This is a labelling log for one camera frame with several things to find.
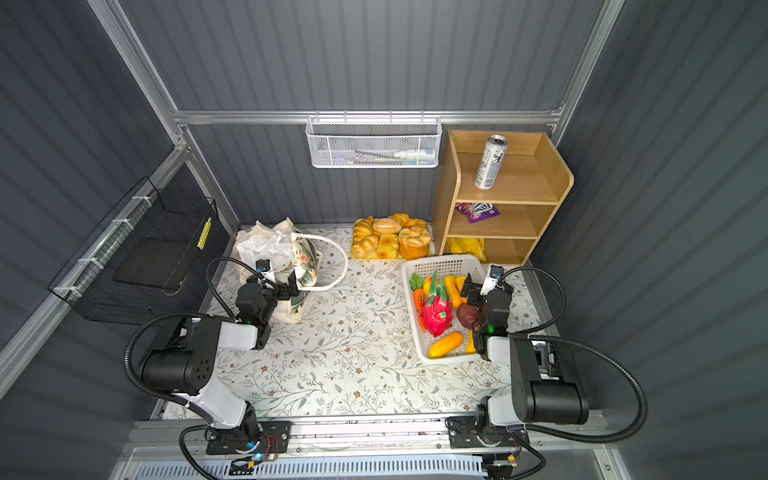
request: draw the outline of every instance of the white plastic basket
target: white plastic basket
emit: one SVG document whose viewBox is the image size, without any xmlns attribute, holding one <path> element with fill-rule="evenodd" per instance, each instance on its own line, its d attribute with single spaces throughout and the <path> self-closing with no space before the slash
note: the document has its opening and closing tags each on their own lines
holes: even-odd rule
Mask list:
<svg viewBox="0 0 768 480">
<path fill-rule="evenodd" d="M 480 360 L 480 355 L 473 353 L 468 355 L 466 352 L 469 342 L 469 330 L 464 328 L 457 318 L 453 319 L 453 325 L 447 329 L 441 336 L 435 338 L 429 331 L 422 332 L 419 325 L 419 318 L 416 313 L 416 307 L 413 303 L 413 292 L 411 291 L 411 275 L 417 273 L 426 278 L 431 276 L 435 270 L 440 277 L 448 275 L 461 276 L 472 275 L 472 280 L 481 282 L 485 278 L 485 270 L 480 264 L 480 260 L 473 255 L 442 255 L 440 257 L 425 257 L 417 260 L 410 260 L 402 265 L 402 284 L 406 289 L 406 299 L 408 300 L 408 315 L 411 318 L 411 331 L 413 332 L 413 342 L 416 344 L 416 355 L 424 363 L 458 363 L 468 362 L 470 360 Z M 459 332 L 464 336 L 464 342 L 461 346 L 439 359 L 429 358 L 429 347 L 438 340 L 446 337 L 452 332 Z"/>
<path fill-rule="evenodd" d="M 319 168 L 437 167 L 440 118 L 311 117 L 306 140 Z"/>
</svg>

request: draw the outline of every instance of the wall-mounted wire basket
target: wall-mounted wire basket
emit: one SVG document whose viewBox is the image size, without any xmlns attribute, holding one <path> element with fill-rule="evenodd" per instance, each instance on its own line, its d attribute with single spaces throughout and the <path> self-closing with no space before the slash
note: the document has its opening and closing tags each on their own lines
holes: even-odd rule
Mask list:
<svg viewBox="0 0 768 480">
<path fill-rule="evenodd" d="M 218 218 L 215 202 L 153 188 L 129 199 L 127 212 L 85 254 L 76 253 L 48 289 L 83 318 L 101 322 L 141 324 L 188 310 L 190 301 L 196 306 L 201 298 L 190 300 L 184 287 Z"/>
<path fill-rule="evenodd" d="M 306 122 L 318 168 L 437 167 L 441 135 L 439 117 L 412 114 L 318 114 Z"/>
</svg>

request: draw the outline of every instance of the croissant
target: croissant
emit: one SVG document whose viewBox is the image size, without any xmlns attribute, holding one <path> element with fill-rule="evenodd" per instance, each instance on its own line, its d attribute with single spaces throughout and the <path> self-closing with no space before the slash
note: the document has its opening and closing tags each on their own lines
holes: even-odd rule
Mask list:
<svg viewBox="0 0 768 480">
<path fill-rule="evenodd" d="M 352 256 L 354 258 L 365 258 L 379 245 L 379 236 L 376 234 L 368 235 L 361 241 L 352 244 Z"/>
<path fill-rule="evenodd" d="M 376 233 L 398 233 L 402 225 L 392 218 L 379 218 L 373 222 L 373 231 Z"/>
<path fill-rule="evenodd" d="M 404 227 L 410 217 L 408 216 L 408 214 L 392 214 L 389 216 L 389 218 L 399 223 L 401 227 Z"/>
<path fill-rule="evenodd" d="M 432 235 L 425 228 L 404 228 L 400 230 L 398 240 L 400 243 L 400 254 L 407 260 L 414 260 L 429 255 L 429 242 L 432 241 Z"/>
<path fill-rule="evenodd" d="M 373 234 L 373 217 L 361 218 L 352 228 L 352 243 L 361 242 L 371 234 Z"/>
<path fill-rule="evenodd" d="M 376 249 L 376 256 L 387 259 L 397 258 L 398 248 L 397 235 L 394 233 L 384 233 L 379 241 L 379 248 Z"/>
<path fill-rule="evenodd" d="M 427 223 L 425 220 L 422 220 L 420 218 L 412 218 L 411 220 L 408 220 L 404 225 L 404 228 L 410 228 L 410 227 L 427 228 Z"/>
</svg>

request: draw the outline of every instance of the white vent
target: white vent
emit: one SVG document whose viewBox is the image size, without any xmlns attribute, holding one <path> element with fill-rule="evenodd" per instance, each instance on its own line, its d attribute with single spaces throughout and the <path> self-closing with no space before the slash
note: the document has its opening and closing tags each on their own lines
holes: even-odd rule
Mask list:
<svg viewBox="0 0 768 480">
<path fill-rule="evenodd" d="M 306 122 L 319 168 L 437 167 L 441 135 L 439 117 L 316 115 Z"/>
<path fill-rule="evenodd" d="M 374 475 L 464 475 L 481 478 L 482 460 L 472 455 L 381 455 L 339 458 L 279 458 L 258 465 L 253 474 L 229 475 L 231 460 L 200 460 L 218 478 L 343 478 Z M 201 478 L 185 461 L 142 462 L 136 480 Z"/>
</svg>

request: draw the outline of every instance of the yellow tray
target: yellow tray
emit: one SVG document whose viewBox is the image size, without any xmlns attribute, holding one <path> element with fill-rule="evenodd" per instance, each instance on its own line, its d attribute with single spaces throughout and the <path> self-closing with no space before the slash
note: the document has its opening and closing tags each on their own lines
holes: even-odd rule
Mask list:
<svg viewBox="0 0 768 480">
<path fill-rule="evenodd" d="M 431 223 L 427 223 L 427 229 L 429 230 L 429 233 L 434 237 L 434 234 L 432 233 L 432 224 Z M 429 256 L 430 257 L 434 257 L 435 256 L 435 242 L 434 241 L 429 242 Z M 397 253 L 397 257 L 395 257 L 395 258 L 378 258 L 376 256 L 376 251 L 375 250 L 373 252 L 369 253 L 367 257 L 363 257 L 363 258 L 355 258 L 352 255 L 352 251 L 350 250 L 349 258 L 351 260 L 400 260 L 400 261 L 403 261 L 403 262 L 406 261 L 406 258 L 403 255 L 400 255 L 400 252 Z"/>
</svg>

